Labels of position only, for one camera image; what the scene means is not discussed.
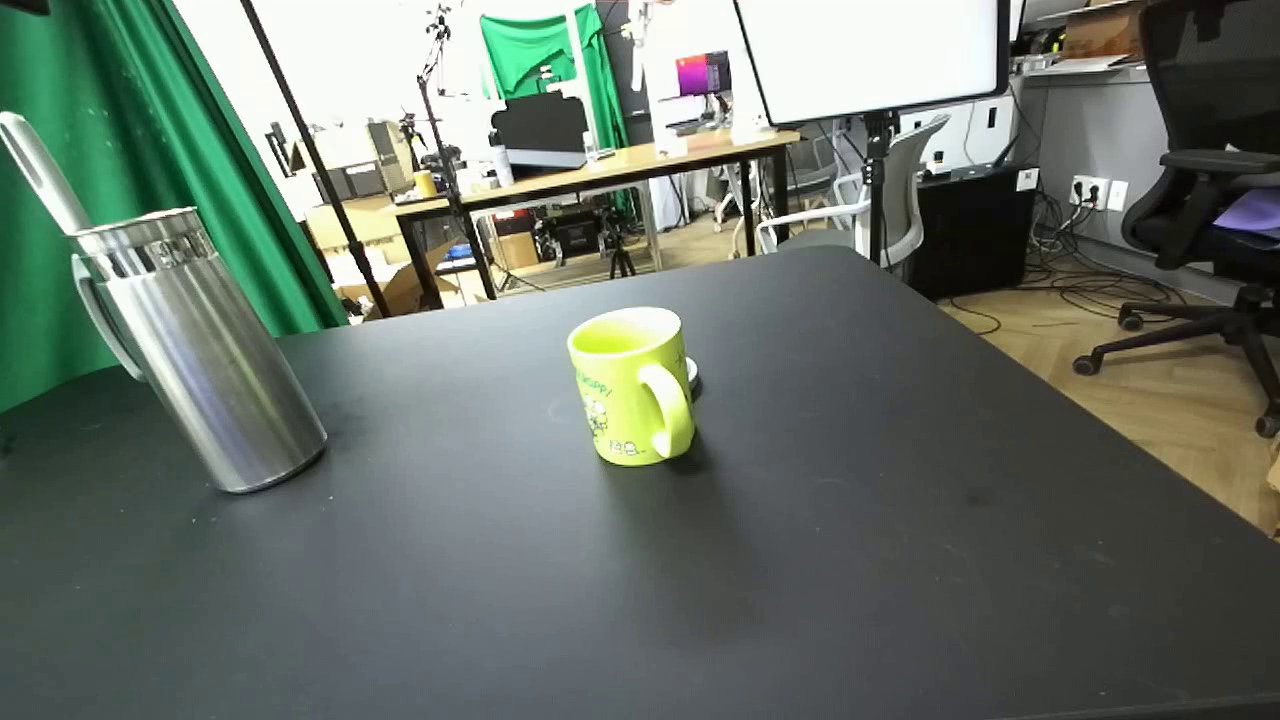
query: electronics equipment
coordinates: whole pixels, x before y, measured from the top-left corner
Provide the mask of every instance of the electronics equipment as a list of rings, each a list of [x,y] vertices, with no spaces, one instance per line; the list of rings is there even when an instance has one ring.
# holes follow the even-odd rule
[[[770,123],[1005,92],[1009,0],[731,0]]]
[[[677,60],[678,95],[721,95],[731,88],[728,51],[701,51]]]
[[[586,111],[577,95],[541,92],[516,95],[492,111],[487,142],[509,152],[510,177],[537,177],[586,163]]]

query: mug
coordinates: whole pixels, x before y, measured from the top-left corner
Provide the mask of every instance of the mug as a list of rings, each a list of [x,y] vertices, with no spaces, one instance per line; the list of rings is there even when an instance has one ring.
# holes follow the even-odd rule
[[[432,177],[432,171],[410,171],[410,189],[417,189],[419,195],[437,195],[437,177]]]
[[[590,315],[569,331],[569,358],[596,454],[642,467],[689,452],[697,423],[677,312]]]

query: metal pitcher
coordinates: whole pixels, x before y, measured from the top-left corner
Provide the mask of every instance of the metal pitcher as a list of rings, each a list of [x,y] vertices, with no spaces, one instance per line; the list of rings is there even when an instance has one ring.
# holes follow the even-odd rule
[[[89,228],[38,134],[0,111],[0,140],[77,240],[77,293],[117,352],[146,381],[222,490],[281,482],[325,454],[327,430],[193,208]]]

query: green backdrop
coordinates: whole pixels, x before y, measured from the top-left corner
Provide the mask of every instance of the green backdrop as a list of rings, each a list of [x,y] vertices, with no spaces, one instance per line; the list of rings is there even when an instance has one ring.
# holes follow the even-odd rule
[[[0,106],[30,119],[94,224],[196,204],[269,331],[345,323],[173,0],[0,7]],[[68,240],[0,152],[0,413],[108,362],[68,278]]]
[[[577,13],[577,41],[569,34],[562,17],[544,20],[500,20],[480,17],[480,41],[496,75],[500,98],[537,95],[547,81],[570,81],[581,68],[570,63],[570,44],[582,55],[586,102],[596,119],[600,149],[628,142],[623,102],[616,98],[604,25],[596,5],[581,5]]]

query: white board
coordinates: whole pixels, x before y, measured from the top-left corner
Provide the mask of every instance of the white board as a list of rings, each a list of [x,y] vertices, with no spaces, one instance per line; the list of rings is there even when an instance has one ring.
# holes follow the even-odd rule
[[[1005,88],[1009,0],[734,0],[770,123]]]

